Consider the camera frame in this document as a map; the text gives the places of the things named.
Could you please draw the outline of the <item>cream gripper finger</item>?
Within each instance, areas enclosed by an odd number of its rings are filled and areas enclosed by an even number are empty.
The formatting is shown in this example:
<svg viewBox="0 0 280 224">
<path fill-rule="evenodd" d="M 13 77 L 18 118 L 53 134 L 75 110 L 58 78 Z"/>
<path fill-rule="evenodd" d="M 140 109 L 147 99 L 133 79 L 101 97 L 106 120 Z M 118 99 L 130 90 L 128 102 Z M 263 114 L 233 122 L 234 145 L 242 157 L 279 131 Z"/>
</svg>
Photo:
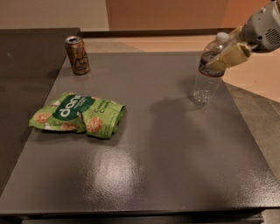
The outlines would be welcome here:
<svg viewBox="0 0 280 224">
<path fill-rule="evenodd" d="M 238 26 L 233 31 L 229 33 L 231 41 L 241 41 L 242 40 L 242 27 Z"/>
<path fill-rule="evenodd" d="M 206 66 L 215 72 L 224 71 L 246 62 L 251 54 L 252 50 L 249 45 L 237 43 L 227 46 L 221 53 L 210 59 Z"/>
</svg>

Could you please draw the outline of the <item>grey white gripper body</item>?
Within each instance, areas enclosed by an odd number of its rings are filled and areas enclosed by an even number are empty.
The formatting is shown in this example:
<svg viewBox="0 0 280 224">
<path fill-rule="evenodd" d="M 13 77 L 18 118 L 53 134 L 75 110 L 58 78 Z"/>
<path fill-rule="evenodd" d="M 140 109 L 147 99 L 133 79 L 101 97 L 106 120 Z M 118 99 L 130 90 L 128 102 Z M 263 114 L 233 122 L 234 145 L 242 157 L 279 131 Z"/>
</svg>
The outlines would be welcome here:
<svg viewBox="0 0 280 224">
<path fill-rule="evenodd" d="M 271 0 L 251 15 L 241 35 L 255 53 L 269 53 L 280 47 L 280 0 Z"/>
</svg>

